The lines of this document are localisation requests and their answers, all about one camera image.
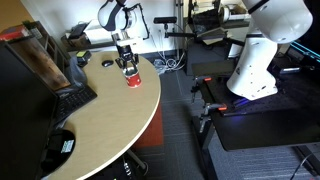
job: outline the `curved wooden table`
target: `curved wooden table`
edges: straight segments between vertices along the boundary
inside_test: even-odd
[[[125,153],[150,123],[160,99],[160,79],[153,65],[139,57],[141,85],[129,88],[121,69],[114,63],[117,52],[93,53],[84,67],[89,86],[98,97],[71,116],[65,129],[76,136],[75,149],[49,179],[85,179]]]

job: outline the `red cup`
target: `red cup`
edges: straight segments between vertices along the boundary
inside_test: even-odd
[[[128,69],[124,69],[123,74],[129,87],[136,88],[141,84],[139,70],[137,68],[129,67]]]

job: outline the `black stand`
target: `black stand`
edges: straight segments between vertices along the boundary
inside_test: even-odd
[[[70,157],[76,140],[72,132],[57,129],[52,132],[46,148],[46,157],[41,163],[42,177],[46,177],[62,166]]]

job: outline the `black keyboard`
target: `black keyboard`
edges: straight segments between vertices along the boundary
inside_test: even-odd
[[[55,124],[62,122],[70,114],[96,97],[97,94],[89,86],[60,95]]]

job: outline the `white robot head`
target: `white robot head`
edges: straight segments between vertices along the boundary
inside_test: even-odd
[[[303,0],[243,0],[262,34],[278,44],[300,38],[312,24]]]

